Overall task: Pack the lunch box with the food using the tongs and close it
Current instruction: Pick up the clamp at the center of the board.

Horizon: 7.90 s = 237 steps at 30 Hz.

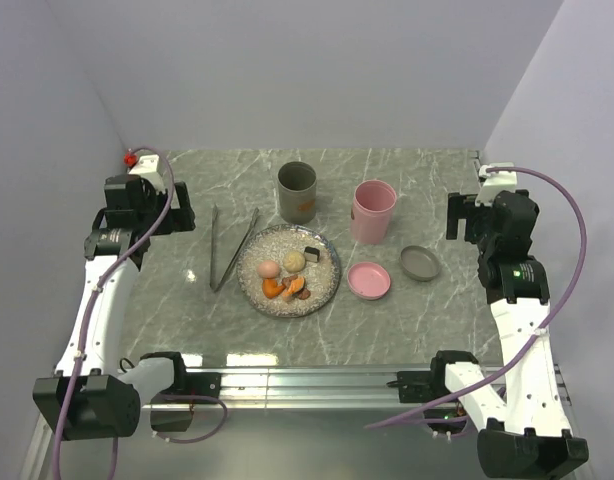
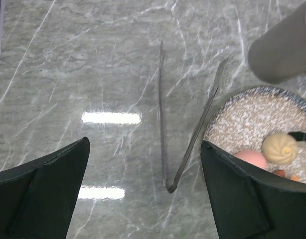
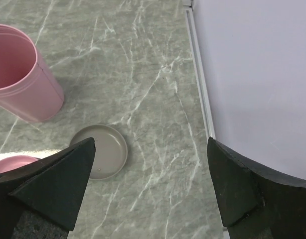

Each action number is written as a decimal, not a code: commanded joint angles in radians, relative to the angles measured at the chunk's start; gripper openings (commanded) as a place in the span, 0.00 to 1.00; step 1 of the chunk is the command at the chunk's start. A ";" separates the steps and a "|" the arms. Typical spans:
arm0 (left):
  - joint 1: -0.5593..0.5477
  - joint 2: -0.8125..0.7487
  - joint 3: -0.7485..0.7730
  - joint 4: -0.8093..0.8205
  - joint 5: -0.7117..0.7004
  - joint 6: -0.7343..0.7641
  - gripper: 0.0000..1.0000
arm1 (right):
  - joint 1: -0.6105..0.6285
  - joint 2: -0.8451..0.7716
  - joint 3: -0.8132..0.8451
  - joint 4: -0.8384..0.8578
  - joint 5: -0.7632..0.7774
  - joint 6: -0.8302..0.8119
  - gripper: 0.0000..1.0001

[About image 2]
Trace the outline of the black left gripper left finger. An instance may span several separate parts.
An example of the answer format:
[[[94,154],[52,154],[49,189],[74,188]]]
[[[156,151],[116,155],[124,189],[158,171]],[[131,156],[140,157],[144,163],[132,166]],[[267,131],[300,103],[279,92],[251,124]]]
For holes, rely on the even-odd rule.
[[[84,137],[0,172],[0,239],[64,239],[90,154]]]

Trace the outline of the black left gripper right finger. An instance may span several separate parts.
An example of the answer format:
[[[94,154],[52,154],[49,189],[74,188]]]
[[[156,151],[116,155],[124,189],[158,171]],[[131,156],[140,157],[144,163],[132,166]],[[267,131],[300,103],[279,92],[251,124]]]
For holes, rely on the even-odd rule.
[[[201,162],[221,239],[306,239],[306,184],[240,160],[209,141]]]

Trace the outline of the brown meat piece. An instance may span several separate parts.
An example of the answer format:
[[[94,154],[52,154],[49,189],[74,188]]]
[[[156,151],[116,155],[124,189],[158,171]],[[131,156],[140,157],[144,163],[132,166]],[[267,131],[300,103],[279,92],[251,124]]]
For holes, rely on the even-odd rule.
[[[286,177],[286,173],[284,170],[278,169],[278,170],[274,170],[273,174],[278,175],[280,177],[285,178]]]

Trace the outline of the pink egg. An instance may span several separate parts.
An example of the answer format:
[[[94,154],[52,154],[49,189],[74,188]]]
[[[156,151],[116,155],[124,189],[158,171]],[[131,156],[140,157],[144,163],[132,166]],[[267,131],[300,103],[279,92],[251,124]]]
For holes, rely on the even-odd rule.
[[[265,170],[267,167],[265,157],[257,151],[243,150],[236,153],[234,156],[261,169]]]

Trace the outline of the cream steamed bun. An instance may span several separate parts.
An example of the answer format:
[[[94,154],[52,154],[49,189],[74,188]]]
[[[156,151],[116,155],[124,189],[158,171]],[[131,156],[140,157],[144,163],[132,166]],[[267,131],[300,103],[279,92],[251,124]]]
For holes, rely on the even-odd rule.
[[[262,153],[270,162],[278,165],[292,163],[298,155],[299,147],[294,137],[285,133],[273,133],[265,138]]]

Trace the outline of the black white sushi piece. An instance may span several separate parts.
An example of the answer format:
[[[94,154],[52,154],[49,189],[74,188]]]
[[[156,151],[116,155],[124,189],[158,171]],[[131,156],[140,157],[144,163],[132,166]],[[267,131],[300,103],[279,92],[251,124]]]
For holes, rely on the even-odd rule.
[[[289,132],[288,135],[292,136],[299,147],[306,147],[306,132],[295,131]]]

